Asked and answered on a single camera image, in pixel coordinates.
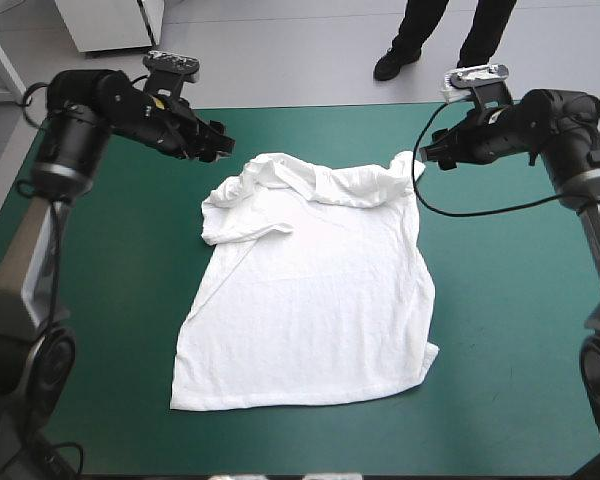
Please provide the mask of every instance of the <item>wire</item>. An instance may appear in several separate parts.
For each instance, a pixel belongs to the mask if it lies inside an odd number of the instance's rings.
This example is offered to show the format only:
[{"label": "wire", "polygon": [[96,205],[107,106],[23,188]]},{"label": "wire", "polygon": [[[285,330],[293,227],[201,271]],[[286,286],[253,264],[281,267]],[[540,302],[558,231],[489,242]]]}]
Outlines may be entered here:
[{"label": "wire", "polygon": [[138,78],[136,78],[135,80],[131,81],[131,85],[135,85],[140,80],[145,80],[146,78],[149,78],[149,75],[140,75]]},{"label": "wire", "polygon": [[76,470],[76,476],[75,476],[75,478],[78,479],[82,475],[82,469],[84,468],[84,458],[85,458],[84,447],[82,445],[80,445],[78,442],[63,442],[63,443],[56,443],[55,445],[51,445],[51,448],[53,448],[54,450],[58,450],[60,448],[68,448],[68,447],[75,448],[78,451],[78,454],[80,455],[80,460],[78,462],[78,469]]},{"label": "wire", "polygon": [[431,124],[433,123],[433,121],[436,119],[436,117],[438,116],[438,114],[444,110],[449,104],[444,103],[442,105],[440,105],[431,115],[431,117],[429,118],[429,121],[426,123],[426,125],[424,126],[424,128],[422,129],[422,132],[420,132],[420,135],[418,136],[418,139],[416,140],[416,144],[413,147],[413,154],[411,157],[411,182],[413,184],[413,191],[416,194],[416,197],[418,198],[418,200],[420,201],[420,203],[422,203],[422,205],[427,208],[428,210],[437,213],[439,215],[443,215],[445,217],[452,217],[452,218],[470,218],[470,217],[486,217],[489,215],[499,215],[502,213],[508,213],[508,212],[515,212],[517,210],[524,210],[527,208],[533,208],[533,207],[537,207],[539,205],[543,205],[545,203],[549,203],[549,202],[553,202],[555,200],[560,200],[562,198],[582,198],[582,199],[586,199],[589,201],[589,203],[597,203],[600,205],[600,200],[585,196],[585,195],[565,195],[565,194],[558,194],[558,195],[551,195],[550,197],[545,197],[545,198],[541,198],[540,200],[535,200],[533,202],[528,202],[528,203],[521,203],[518,205],[512,205],[510,207],[503,207],[503,208],[496,208],[493,210],[479,210],[479,211],[475,211],[475,212],[449,212],[446,210],[442,210],[441,208],[437,208],[434,207],[433,205],[431,205],[429,202],[427,202],[424,197],[422,196],[422,194],[420,193],[420,190],[418,189],[418,185],[416,183],[416,175],[415,175],[415,168],[416,168],[416,154],[418,152],[418,147],[420,146],[420,142],[422,141],[423,137],[425,136],[425,134],[427,133],[427,130],[429,130],[429,127],[431,126]]},{"label": "wire", "polygon": [[53,236],[53,276],[51,277],[51,292],[49,297],[49,318],[45,327],[44,334],[48,335],[55,321],[55,314],[58,305],[58,290],[60,286],[60,254],[62,249],[62,231],[60,227],[60,219],[56,210],[56,203],[66,202],[62,198],[49,198],[41,195],[36,190],[25,191],[23,187],[33,188],[33,184],[29,180],[18,180],[16,182],[16,192],[25,197],[33,198],[35,196],[44,197],[49,202],[49,215],[51,216],[51,235]]},{"label": "wire", "polygon": [[31,96],[37,90],[40,90],[41,88],[47,88],[48,86],[49,86],[49,84],[48,83],[44,83],[44,82],[34,83],[33,85],[30,85],[25,90],[24,94],[22,95],[22,101],[20,103],[16,102],[16,105],[19,106],[22,109],[22,115],[24,116],[24,119],[27,121],[27,123],[30,126],[32,126],[33,128],[35,128],[36,130],[46,131],[46,129],[44,129],[41,125],[39,125],[35,120],[33,120],[29,116],[29,112],[27,111],[27,108],[31,105],[31,102],[32,102]]},{"label": "wire", "polygon": [[60,252],[61,252],[61,241],[62,235],[60,232],[60,220],[58,219],[58,212],[56,210],[54,200],[49,200],[49,213],[51,214],[51,225],[52,235],[54,241],[54,255],[53,255],[53,277],[51,278],[51,297],[49,299],[49,319],[47,321],[47,327],[45,334],[48,334],[53,328],[53,322],[55,320],[55,313],[58,304],[58,287],[60,284]]},{"label": "wire", "polygon": [[8,11],[10,11],[10,10],[13,10],[13,9],[14,9],[14,8],[16,8],[16,7],[19,7],[20,5],[22,5],[22,4],[23,4],[24,2],[26,2],[26,1],[27,1],[27,0],[21,0],[21,1],[20,1],[20,3],[16,3],[15,5],[12,5],[12,6],[8,7],[8,8],[5,8],[4,10],[1,10],[1,11],[0,11],[0,15],[2,15],[3,13],[6,13],[6,12],[8,12]]}]

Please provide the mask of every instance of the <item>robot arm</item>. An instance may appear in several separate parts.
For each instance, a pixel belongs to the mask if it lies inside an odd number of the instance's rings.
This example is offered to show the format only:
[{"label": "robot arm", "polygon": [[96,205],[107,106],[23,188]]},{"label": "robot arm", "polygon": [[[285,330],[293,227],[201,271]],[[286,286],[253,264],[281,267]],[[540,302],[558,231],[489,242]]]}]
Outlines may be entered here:
[{"label": "robot arm", "polygon": [[[521,152],[534,165],[539,155],[560,202],[580,217],[600,278],[600,100],[584,92],[532,90],[514,105],[507,75],[503,65],[449,72],[443,86],[447,100],[469,99],[475,108],[453,128],[435,132],[421,156],[449,170]],[[600,431],[600,304],[586,326],[595,333],[582,346],[580,366]],[[600,456],[574,478],[599,475]]]},{"label": "robot arm", "polygon": [[33,198],[0,264],[0,479],[72,479],[75,472],[39,433],[75,358],[60,324],[60,235],[75,200],[91,190],[112,134],[165,155],[215,161],[234,141],[198,119],[180,93],[198,61],[162,52],[144,59],[138,90],[123,72],[65,71],[47,90],[47,122],[31,168]]}]

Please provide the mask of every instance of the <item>gray floor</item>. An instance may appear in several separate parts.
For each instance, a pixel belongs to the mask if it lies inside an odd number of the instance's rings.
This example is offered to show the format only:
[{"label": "gray floor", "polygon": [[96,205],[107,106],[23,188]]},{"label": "gray floor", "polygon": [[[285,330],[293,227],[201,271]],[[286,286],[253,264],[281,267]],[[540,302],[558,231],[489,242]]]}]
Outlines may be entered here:
[{"label": "gray floor", "polygon": [[[185,89],[196,108],[438,101],[476,0],[451,0],[422,59],[375,82],[404,1],[167,0],[160,48],[201,60],[201,81]],[[69,68],[143,73],[139,54],[78,53],[53,0],[0,15],[0,42],[26,84]],[[600,0],[519,0],[493,60],[509,66],[517,98],[543,87],[600,97]],[[13,118],[0,126],[13,130]]]}]

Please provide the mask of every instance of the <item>white t-shirt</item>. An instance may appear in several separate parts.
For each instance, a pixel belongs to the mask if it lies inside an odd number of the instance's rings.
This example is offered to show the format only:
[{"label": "white t-shirt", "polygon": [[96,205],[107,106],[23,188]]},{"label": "white t-shirt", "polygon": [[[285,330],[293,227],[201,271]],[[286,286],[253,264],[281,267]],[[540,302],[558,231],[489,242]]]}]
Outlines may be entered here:
[{"label": "white t-shirt", "polygon": [[171,408],[348,403],[422,383],[438,348],[410,168],[411,152],[388,170],[262,154],[211,192],[202,237],[216,248],[178,337]]}]

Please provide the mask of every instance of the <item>green table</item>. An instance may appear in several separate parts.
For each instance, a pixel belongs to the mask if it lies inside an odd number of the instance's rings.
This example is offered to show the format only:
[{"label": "green table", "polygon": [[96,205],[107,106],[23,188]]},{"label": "green table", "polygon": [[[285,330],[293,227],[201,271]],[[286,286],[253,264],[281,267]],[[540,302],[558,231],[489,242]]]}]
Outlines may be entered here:
[{"label": "green table", "polygon": [[[435,106],[200,112],[237,140],[213,165],[113,140],[68,225],[60,292],[79,350],[47,435],[81,442],[91,473],[562,474],[597,453],[578,351],[600,290],[579,221],[557,204],[468,220],[422,211],[419,245],[437,287],[430,338],[441,352],[421,387],[342,406],[169,410],[178,330],[212,253],[200,239],[208,192],[267,151],[387,166]],[[552,193],[543,167],[523,156],[431,166],[420,185],[455,210]],[[26,205],[12,192],[2,209],[0,258]]]}]

